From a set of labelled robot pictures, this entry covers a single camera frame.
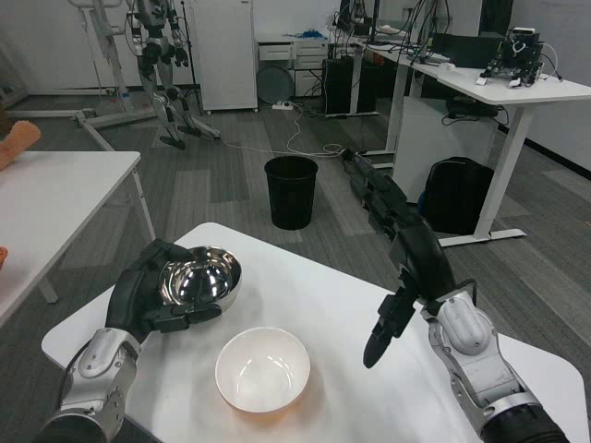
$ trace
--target robotic arm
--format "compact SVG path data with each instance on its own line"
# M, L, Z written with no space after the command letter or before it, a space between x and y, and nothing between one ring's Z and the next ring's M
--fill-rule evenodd
M127 12L127 22L131 28L131 41L133 42L134 53L136 57L144 54L143 40L141 36L141 23L139 21L139 8L137 0L127 0L129 12Z
M183 40L181 39L181 29L178 26L178 15L176 14L174 0L166 0L168 3L168 23L173 34L173 43L175 45L175 65L180 67L181 64L188 66L187 51L183 48Z
M162 269L193 260L183 247L155 240L120 276L105 327L95 332L66 369L71 388L33 443L109 443L123 424L127 393L136 376L140 344L153 330L171 332L218 317L215 303L165 305Z
M391 260L402 287L387 295L371 332L364 365L374 366L392 337L399 338L415 312L429 324L431 347L447 367L456 400L486 443L567 442L532 391L503 359L497 331L476 308L476 283L456 284L449 261L428 224L406 205L406 196L389 176L360 155L346 152L357 176L351 186L370 220L393 240ZM463 289L474 284L471 297Z

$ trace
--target white cabinet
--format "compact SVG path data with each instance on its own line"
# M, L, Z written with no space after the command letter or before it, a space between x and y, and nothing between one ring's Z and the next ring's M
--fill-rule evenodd
M194 0L203 109L258 108L252 0Z
M296 97L320 95L322 62L329 52L327 40L260 34L257 41L260 67L275 64L287 69L294 79Z

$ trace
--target small robot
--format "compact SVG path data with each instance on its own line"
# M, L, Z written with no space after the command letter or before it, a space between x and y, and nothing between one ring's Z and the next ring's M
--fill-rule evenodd
M529 88L542 72L540 62L544 43L533 28L513 28L499 45L497 56L488 63L487 70L480 74L477 85L484 86L491 77L510 76L510 88Z

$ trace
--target robot forearm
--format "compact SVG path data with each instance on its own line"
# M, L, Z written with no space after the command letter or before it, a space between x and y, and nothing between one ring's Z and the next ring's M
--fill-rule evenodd
M439 309L429 313L433 305ZM497 331L466 291L441 297L421 314L429 342L450 372L453 395L483 441L568 441L502 358Z
M74 362L72 386L33 443L109 443L119 432L140 346L121 329L99 329Z
M178 15L176 14L175 4L171 0L166 0L168 3L168 23L173 35L173 43L176 48L183 47L183 40L181 39L181 29L178 26Z
M141 23L138 18L138 6L135 2L130 6L129 12L127 12L127 20L129 27L131 28L131 41L133 42L135 56L143 55L143 40L141 36Z

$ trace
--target silver robot arm joint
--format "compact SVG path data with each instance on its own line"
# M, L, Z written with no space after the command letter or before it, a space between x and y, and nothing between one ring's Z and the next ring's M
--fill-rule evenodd
M426 309L429 342L450 372L452 392L477 433L497 415L522 404L539 404L503 359L492 322L466 291L438 300L437 316Z
M123 424L140 352L138 341L128 332L97 330L72 365L72 386L49 423L68 416L88 419L102 430L105 441L111 441Z

